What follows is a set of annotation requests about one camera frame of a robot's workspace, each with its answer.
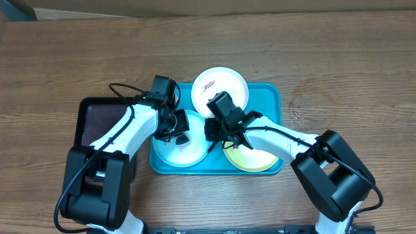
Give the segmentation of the green sponge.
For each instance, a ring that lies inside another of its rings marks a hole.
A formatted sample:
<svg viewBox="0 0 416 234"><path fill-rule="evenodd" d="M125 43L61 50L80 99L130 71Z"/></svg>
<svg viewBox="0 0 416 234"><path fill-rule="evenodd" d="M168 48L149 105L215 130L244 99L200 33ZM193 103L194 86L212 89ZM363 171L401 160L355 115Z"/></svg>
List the green sponge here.
<svg viewBox="0 0 416 234"><path fill-rule="evenodd" d="M190 143L190 138L187 135L180 135L176 138L175 144L177 146L184 146Z"/></svg>

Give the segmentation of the yellow green plate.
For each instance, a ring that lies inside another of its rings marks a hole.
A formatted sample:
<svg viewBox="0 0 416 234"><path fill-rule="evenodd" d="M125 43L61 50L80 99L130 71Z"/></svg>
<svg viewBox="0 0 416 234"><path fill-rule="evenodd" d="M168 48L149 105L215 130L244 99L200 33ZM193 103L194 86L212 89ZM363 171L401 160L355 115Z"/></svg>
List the yellow green plate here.
<svg viewBox="0 0 416 234"><path fill-rule="evenodd" d="M244 145L234 146L232 142L223 142L223 151L229 162L245 172L262 172L272 168L279 160L273 154Z"/></svg>

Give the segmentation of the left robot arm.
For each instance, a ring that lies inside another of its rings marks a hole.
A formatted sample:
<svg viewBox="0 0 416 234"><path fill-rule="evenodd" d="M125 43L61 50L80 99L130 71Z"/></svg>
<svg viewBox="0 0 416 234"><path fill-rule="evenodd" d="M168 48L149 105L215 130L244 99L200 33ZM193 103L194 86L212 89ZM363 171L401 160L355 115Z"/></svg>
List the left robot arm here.
<svg viewBox="0 0 416 234"><path fill-rule="evenodd" d="M129 210L131 159L150 136L162 142L184 136L189 123L179 109L181 91L171 78L157 75L150 90L127 103L122 118L89 146L68 152L62 194L53 221L59 218L84 225L86 233L142 233L145 224Z"/></svg>

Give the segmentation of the white plate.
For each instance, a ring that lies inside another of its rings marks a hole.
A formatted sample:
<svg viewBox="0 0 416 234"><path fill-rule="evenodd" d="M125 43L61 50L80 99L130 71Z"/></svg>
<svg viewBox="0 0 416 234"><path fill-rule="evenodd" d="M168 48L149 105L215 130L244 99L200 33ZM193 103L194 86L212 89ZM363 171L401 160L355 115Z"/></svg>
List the white plate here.
<svg viewBox="0 0 416 234"><path fill-rule="evenodd" d="M193 82L191 101L196 111L204 118L214 115L207 107L207 103L217 93L227 92L235 106L244 110L248 104L248 85L242 75L235 70L225 67L215 67L205 70Z"/></svg>

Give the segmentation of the light blue plate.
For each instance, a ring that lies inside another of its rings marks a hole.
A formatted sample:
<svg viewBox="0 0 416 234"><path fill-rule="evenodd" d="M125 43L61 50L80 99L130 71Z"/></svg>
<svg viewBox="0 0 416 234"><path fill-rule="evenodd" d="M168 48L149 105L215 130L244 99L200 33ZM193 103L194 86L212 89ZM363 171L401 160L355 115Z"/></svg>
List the light blue plate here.
<svg viewBox="0 0 416 234"><path fill-rule="evenodd" d="M185 110L190 130L185 134L190 138L190 143L177 146L176 140L163 142L152 138L153 149L156 156L166 164L175 167L189 167L202 161L207 155L207 149L211 145L205 139L205 118L193 110Z"/></svg>

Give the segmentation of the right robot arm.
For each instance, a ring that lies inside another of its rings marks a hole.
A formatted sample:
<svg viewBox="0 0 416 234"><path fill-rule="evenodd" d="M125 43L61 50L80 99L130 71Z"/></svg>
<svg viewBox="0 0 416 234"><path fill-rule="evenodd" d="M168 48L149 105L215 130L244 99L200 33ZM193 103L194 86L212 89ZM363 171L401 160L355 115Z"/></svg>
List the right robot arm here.
<svg viewBox="0 0 416 234"><path fill-rule="evenodd" d="M291 165L320 213L316 233L356 232L352 222L377 187L374 176L339 133L293 131L254 110L244 113L227 92L217 93L207 107L213 114L205 121L208 141L221 142L224 149L245 146L265 151Z"/></svg>

